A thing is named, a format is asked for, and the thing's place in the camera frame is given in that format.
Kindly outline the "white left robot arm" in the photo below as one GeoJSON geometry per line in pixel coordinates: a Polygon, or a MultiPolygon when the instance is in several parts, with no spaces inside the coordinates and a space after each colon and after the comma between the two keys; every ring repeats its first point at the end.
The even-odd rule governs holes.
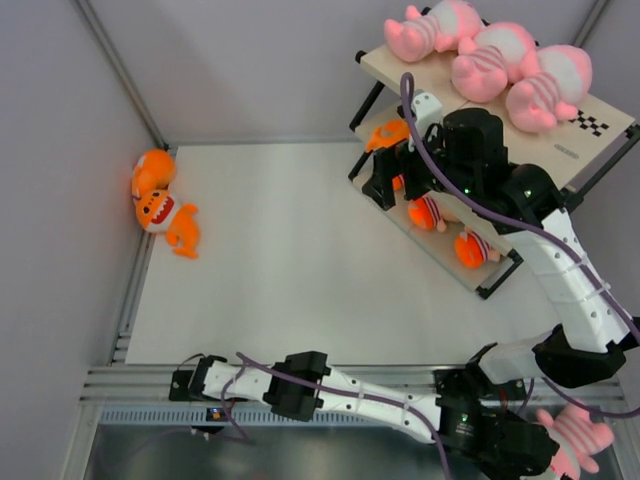
{"type": "Polygon", "coordinates": [[[290,354],[273,364],[241,355],[233,365],[205,356],[188,384],[192,398],[226,405],[254,401],[280,417],[300,422],[315,414],[351,415],[399,431],[437,448],[443,473],[448,459],[472,462],[490,479],[557,479],[552,468],[560,451],[546,427],[507,408],[488,407],[465,384],[440,383],[433,393],[394,390],[358,379],[317,351],[290,354]]]}

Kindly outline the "orange shark plush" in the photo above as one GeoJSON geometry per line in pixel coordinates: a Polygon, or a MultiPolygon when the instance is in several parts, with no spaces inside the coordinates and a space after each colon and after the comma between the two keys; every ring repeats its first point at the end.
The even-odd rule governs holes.
{"type": "Polygon", "coordinates": [[[134,166],[131,177],[131,196],[140,199],[145,193],[167,189],[176,177],[174,159],[164,150],[145,152],[134,166]]]}
{"type": "Polygon", "coordinates": [[[365,152],[389,148],[410,136],[407,122],[404,119],[391,120],[376,127],[366,142],[365,152]]]}
{"type": "Polygon", "coordinates": [[[176,255],[197,259],[201,232],[195,219],[198,208],[182,203],[168,190],[150,190],[133,200],[141,227],[151,234],[161,234],[176,255]]]}

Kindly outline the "pink striped plush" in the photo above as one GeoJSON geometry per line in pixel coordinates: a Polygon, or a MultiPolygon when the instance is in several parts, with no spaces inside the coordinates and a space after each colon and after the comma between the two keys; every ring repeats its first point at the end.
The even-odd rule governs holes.
{"type": "Polygon", "coordinates": [[[451,66],[451,83],[466,100],[487,103],[522,78],[520,65],[536,41],[523,26],[498,22],[462,38],[451,66]]]}
{"type": "Polygon", "coordinates": [[[474,37],[484,27],[468,1],[440,1],[426,14],[409,5],[402,22],[387,19],[383,25],[386,45],[400,60],[415,63],[433,52],[456,50],[461,39],[474,37]]]}
{"type": "Polygon", "coordinates": [[[545,479],[580,479],[583,473],[600,471],[595,456],[615,440],[606,423],[593,422],[587,410],[573,404],[566,405],[556,416],[540,408],[536,411],[536,420],[559,445],[545,479]]]}
{"type": "Polygon", "coordinates": [[[511,123],[527,133],[550,131],[578,116],[593,79],[589,54],[567,44],[538,49],[525,56],[523,78],[505,100],[511,123]]]}

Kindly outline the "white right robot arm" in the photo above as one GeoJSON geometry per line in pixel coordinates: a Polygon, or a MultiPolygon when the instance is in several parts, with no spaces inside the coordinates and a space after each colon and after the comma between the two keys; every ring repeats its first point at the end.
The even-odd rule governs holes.
{"type": "Polygon", "coordinates": [[[578,240],[563,196],[535,164],[514,164],[502,120],[483,108],[443,118],[400,110],[372,129],[363,191],[381,208],[403,193],[423,226],[444,221],[438,194],[458,198],[527,264],[552,304],[557,325],[539,338],[493,344],[470,362],[468,388],[491,396],[526,376],[577,388],[612,377],[639,345],[639,322],[621,307],[578,240]]]}

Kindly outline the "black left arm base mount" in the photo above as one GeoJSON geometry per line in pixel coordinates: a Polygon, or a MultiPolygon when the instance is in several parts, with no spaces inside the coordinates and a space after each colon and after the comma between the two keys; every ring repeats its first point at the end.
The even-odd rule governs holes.
{"type": "Polygon", "coordinates": [[[168,399],[171,402],[194,402],[199,399],[192,385],[195,369],[176,369],[172,373],[168,399]]]}

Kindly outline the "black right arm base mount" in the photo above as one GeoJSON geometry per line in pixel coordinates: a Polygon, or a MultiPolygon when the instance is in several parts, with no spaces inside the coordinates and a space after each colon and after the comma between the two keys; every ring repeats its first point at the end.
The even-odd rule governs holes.
{"type": "Polygon", "coordinates": [[[475,367],[436,370],[434,380],[436,390],[443,395],[457,395],[501,403],[523,401],[527,397],[527,387],[523,380],[495,384],[475,367]]]}

